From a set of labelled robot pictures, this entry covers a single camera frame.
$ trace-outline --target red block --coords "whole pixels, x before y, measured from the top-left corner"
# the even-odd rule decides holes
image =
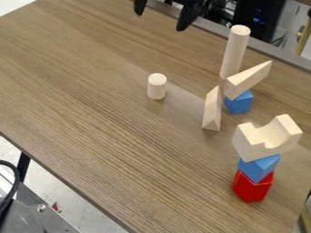
[[[234,181],[234,192],[245,202],[261,201],[272,186],[275,173],[271,172],[259,183],[254,183],[242,171],[237,170]]]

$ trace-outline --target wooden block with curved cutout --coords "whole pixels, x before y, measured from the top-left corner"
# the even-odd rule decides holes
[[[264,62],[241,73],[230,76],[224,86],[224,95],[234,100],[252,88],[270,73],[272,61]]]
[[[276,116],[264,127],[238,125],[232,143],[245,162],[294,149],[303,132],[288,115]]]
[[[220,87],[216,86],[206,95],[206,105],[203,114],[202,128],[220,131],[221,107],[223,96]]]

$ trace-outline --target blue hexagonal block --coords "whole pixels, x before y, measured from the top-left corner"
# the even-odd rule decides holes
[[[238,161],[238,169],[243,171],[253,182],[259,183],[263,178],[273,172],[281,155],[264,157],[251,162],[244,162],[241,158]]]
[[[225,98],[225,104],[228,107],[231,114],[240,114],[248,112],[253,104],[253,94],[247,90],[241,96],[231,100],[228,97]]]

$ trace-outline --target wood grain surface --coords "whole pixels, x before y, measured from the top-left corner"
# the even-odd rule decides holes
[[[291,232],[311,183],[311,76],[275,60],[248,114],[201,129],[226,41],[126,0],[39,0],[0,18],[0,131],[131,232]],[[243,69],[269,60],[246,51]],[[147,78],[168,78],[166,98]],[[305,131],[262,203],[232,191],[236,126]]]

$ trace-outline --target arch-shaped wooden block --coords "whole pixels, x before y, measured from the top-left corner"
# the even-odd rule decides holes
[[[238,125],[232,143],[245,162],[293,149],[303,132],[288,115],[276,116],[264,127],[252,123]]]

